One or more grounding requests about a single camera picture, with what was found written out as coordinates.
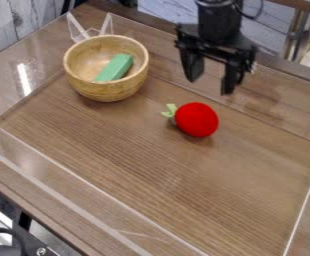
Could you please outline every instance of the wooden bowl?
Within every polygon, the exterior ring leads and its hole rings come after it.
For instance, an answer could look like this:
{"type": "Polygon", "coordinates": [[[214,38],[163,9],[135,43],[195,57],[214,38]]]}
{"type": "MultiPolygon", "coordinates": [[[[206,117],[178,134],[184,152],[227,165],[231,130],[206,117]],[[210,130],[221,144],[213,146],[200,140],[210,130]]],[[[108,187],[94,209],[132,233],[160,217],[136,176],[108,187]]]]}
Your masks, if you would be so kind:
{"type": "Polygon", "coordinates": [[[136,93],[147,78],[148,64],[146,47],[136,40],[116,35],[84,40],[64,55],[64,69],[75,90],[84,97],[103,102],[123,100],[136,93]],[[119,53],[134,57],[134,66],[127,75],[119,80],[95,82],[94,78],[119,53]]]}

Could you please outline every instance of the red strawberry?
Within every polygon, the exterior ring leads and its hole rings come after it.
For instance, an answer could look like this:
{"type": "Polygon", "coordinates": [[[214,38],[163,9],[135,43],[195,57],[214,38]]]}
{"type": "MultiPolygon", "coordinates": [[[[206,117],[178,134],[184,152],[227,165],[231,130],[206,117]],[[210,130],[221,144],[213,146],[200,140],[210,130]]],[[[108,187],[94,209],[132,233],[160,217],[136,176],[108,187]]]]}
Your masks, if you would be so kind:
{"type": "Polygon", "coordinates": [[[166,117],[175,118],[178,128],[194,137],[207,137],[218,129],[219,119],[215,111],[203,103],[192,102],[179,109],[174,104],[167,104],[170,112],[162,113],[166,117]]]}

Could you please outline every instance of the green sponge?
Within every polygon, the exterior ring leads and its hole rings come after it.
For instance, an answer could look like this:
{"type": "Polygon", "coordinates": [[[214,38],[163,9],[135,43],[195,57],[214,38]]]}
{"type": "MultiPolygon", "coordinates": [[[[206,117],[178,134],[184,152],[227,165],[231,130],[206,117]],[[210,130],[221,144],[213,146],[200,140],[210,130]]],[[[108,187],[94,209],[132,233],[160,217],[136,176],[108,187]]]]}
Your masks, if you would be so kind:
{"type": "Polygon", "coordinates": [[[132,65],[134,58],[130,54],[116,54],[99,75],[95,77],[94,81],[108,82],[120,79],[132,65]]]}

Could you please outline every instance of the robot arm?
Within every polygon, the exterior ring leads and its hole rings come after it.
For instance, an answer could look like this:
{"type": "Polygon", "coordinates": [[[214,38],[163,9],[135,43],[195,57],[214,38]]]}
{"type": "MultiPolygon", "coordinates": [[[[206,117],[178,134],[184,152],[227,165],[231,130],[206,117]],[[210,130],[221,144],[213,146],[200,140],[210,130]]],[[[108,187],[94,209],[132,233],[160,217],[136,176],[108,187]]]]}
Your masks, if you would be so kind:
{"type": "Polygon", "coordinates": [[[225,63],[221,94],[231,94],[242,83],[245,73],[253,71],[257,46],[242,35],[243,0],[195,0],[199,24],[179,24],[176,47],[187,79],[194,82],[205,71],[205,57],[225,63]]]}

